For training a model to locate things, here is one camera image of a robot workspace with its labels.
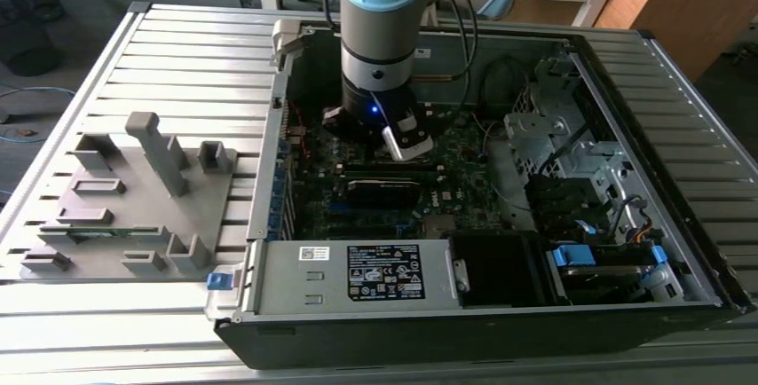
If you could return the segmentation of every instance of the small circuit board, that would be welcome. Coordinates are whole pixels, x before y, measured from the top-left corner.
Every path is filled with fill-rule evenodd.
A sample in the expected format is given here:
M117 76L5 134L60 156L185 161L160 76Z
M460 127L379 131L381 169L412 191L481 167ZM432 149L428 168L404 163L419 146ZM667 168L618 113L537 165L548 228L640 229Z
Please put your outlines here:
M425 106L429 116L448 110ZM437 239L456 228L503 226L483 132L471 119L457 120L435 149L405 163L340 141L320 118L293 118L288 138L297 153L297 240Z

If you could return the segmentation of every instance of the metal bracket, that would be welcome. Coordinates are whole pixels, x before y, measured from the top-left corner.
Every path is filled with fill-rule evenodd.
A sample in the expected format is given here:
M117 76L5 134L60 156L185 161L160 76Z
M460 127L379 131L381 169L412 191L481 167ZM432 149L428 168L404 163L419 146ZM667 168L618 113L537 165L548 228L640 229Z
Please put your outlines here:
M281 68L287 54L301 46L300 21L277 20L273 24L271 42L273 45L273 58L271 65Z
M545 138L568 133L563 119L557 116L511 113L505 114L504 123L509 138Z
M582 141L574 146L571 159L574 173L594 174L614 156L624 156L620 144L614 141Z

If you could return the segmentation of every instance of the blue latch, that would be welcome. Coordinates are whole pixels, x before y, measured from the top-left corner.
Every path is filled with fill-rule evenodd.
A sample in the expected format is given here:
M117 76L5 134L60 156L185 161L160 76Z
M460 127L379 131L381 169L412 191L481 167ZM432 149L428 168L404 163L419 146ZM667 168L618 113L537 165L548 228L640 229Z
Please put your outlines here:
M594 236L596 234L596 228L594 228L592 225L590 225L586 221L582 221L580 219L576 219L575 222L579 224L579 226L584 229L584 232L587 234L590 234L591 236Z
M652 256L655 257L656 264L664 263L668 260L668 256L666 255L666 251L662 246L652 247Z
M562 245L552 251L552 258L559 267L595 265L590 245Z
M233 276L224 272L212 272L205 281L208 290L232 290L235 288Z
M283 200L280 197L271 197L271 212L280 212Z

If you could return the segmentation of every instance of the gray plastic block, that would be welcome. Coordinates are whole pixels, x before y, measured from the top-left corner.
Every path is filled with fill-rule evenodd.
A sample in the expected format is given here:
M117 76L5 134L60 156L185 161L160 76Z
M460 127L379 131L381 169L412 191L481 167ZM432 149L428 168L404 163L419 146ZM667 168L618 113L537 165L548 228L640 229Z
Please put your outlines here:
M140 243L162 243L166 245L170 242L173 234L161 225L154 232L132 232L132 237Z
M124 250L121 265L134 274L154 273L165 268L165 261L153 250Z
M66 231L42 232L37 233L37 237L48 245L76 245L77 240L73 236L68 235Z
M74 179L70 190L78 194L121 194L126 187L118 178Z
M197 235L192 237L189 249L184 246L178 236L173 235L168 243L165 255L181 272L203 270L211 262L211 252L208 252Z
M33 272L65 271L70 265L70 260L57 251L32 249L24 254L21 265Z
M228 174L235 166L220 141L203 141L197 160L205 174Z
M165 148L168 148L168 154L170 156L173 164L176 165L176 168L187 168L189 166L189 161L187 161L187 154L184 154L184 150L178 145L178 140L176 139L174 135L169 136L168 142L165 143Z
M187 192L187 182L173 162L161 133L157 131L158 121L157 114L152 112L132 112L125 130L126 134L140 141L144 157L161 179L165 190L173 197L177 197Z
M56 221L61 224L100 224L113 222L113 214L106 208L62 208Z
M84 134L78 138L76 148L68 154L76 156L84 169L97 171L110 170L105 158L109 154L117 152L118 147L113 144L108 135Z

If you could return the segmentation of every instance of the slotted metal table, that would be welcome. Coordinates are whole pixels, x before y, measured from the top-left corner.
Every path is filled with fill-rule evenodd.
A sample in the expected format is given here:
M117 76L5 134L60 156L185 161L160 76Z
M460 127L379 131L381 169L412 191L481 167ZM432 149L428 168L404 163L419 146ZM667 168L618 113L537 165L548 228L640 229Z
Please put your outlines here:
M672 334L620 354L253 371L213 333L201 283L10 281L18 271L14 254L6 252L20 244L38 244L37 226L56 214L56 198L78 166L65 154L77 133L110 133L118 145L136 145L122 126L138 110L161 116L161 133L178 136L183 147L213 139L239 151L216 262L241 260L276 72L269 64L271 32L281 18L321 19L303 12L157 4L136 5L126 13L0 215L0 279L8 280L0 286L0 382L397 382L533 373L566 379L568 374L586 377L608 370L615 376L604 373L606 381L623 380L630 372L636 377L647 374L652 381L671 375L702 379L758 371L755 315L707 331ZM587 39L711 239L744 288L758 294L758 168L658 42L620 30L504 24L484 28L572 33ZM650 370L662 367L679 370Z

